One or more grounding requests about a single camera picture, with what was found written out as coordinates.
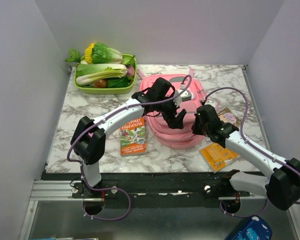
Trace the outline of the pink student backpack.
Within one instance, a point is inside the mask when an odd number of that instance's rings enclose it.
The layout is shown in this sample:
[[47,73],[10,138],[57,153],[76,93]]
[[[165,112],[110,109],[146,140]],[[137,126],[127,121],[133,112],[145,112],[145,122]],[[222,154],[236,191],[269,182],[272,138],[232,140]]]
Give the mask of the pink student backpack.
[[[164,78],[177,89],[180,89],[181,83],[186,76],[185,74],[153,74],[145,76],[140,70],[137,74],[141,77],[140,90],[144,90],[153,85],[157,78]],[[144,119],[149,125],[150,129],[156,136],[157,140],[164,146],[172,149],[189,149],[198,145],[204,140],[205,136],[195,135],[192,132],[192,125],[195,122],[195,113],[197,108],[201,106],[201,101],[207,95],[204,91],[202,83],[197,79],[192,78],[192,82],[187,89],[191,94],[191,100],[181,103],[180,108],[177,110],[179,113],[182,109],[186,110],[186,115],[183,119],[183,129],[171,129],[161,115],[156,112],[151,112],[149,116]]]

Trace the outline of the illustrated picture book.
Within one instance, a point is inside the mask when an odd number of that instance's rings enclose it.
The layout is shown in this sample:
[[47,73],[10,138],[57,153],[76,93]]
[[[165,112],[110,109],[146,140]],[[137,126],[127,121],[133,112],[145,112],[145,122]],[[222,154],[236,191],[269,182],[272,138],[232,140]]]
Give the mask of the illustrated picture book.
[[223,108],[219,113],[218,117],[225,123],[230,123],[237,128],[241,126],[241,119],[238,118],[228,107]]

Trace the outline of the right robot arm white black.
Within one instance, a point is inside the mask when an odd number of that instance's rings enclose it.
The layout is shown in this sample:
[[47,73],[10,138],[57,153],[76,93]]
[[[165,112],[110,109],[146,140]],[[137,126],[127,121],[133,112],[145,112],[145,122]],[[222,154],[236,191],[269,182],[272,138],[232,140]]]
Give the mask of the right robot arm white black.
[[192,132],[233,151],[254,165],[261,176],[236,171],[220,183],[220,191],[231,196],[237,191],[266,197],[275,207],[286,211],[300,199],[300,161],[286,160],[253,141],[233,124],[220,120],[209,104],[197,108]]

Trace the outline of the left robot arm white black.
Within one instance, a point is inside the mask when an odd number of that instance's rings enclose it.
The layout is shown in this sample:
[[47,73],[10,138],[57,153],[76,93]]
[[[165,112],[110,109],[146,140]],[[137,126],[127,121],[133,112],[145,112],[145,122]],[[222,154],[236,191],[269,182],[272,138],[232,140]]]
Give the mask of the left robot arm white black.
[[79,159],[81,178],[85,182],[83,191],[91,198],[101,191],[102,180],[99,160],[105,153],[106,139],[125,124],[157,112],[171,129],[182,129],[186,110],[177,112],[182,103],[182,94],[192,83],[192,77],[186,75],[182,80],[182,89],[176,88],[166,79],[159,77],[151,87],[135,92],[131,98],[116,109],[90,119],[80,119],[71,139],[69,151]]

